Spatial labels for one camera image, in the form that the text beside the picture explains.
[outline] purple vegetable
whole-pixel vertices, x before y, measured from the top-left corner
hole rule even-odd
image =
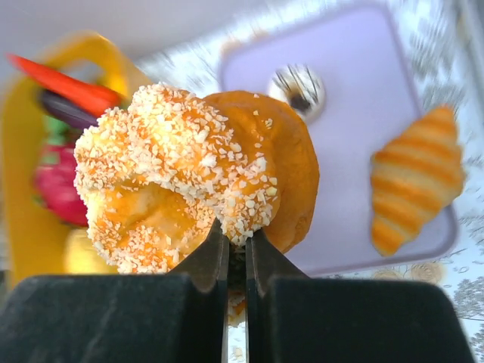
[[[75,129],[87,129],[89,126],[98,125],[96,117],[47,89],[40,92],[39,102],[50,115]]]

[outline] tray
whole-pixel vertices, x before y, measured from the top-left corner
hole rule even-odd
[[[451,206],[394,256],[382,257],[371,244],[371,155],[423,114],[387,8],[352,5],[239,48],[222,63],[222,90],[266,93],[286,64],[310,67],[327,94],[321,116],[308,126],[321,173],[315,215],[287,257],[321,276],[447,253],[457,233]]]

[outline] small white donut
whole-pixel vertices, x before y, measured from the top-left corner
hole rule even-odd
[[[277,70],[268,84],[267,94],[289,104],[305,123],[317,119],[326,102],[323,82],[305,65]]]

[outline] red chili pepper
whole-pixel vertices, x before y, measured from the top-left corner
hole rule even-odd
[[[65,222],[86,226],[87,208],[74,187],[76,158],[73,145],[45,145],[35,184],[43,204]]]
[[[68,100],[93,116],[99,117],[108,108],[117,106],[121,97],[102,85],[91,85],[69,77],[50,67],[9,54],[8,59],[34,81]]]

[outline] yellow toy fruit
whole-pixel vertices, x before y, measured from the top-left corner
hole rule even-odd
[[[64,255],[67,274],[117,274],[116,266],[109,266],[98,255],[85,229],[69,233]]]

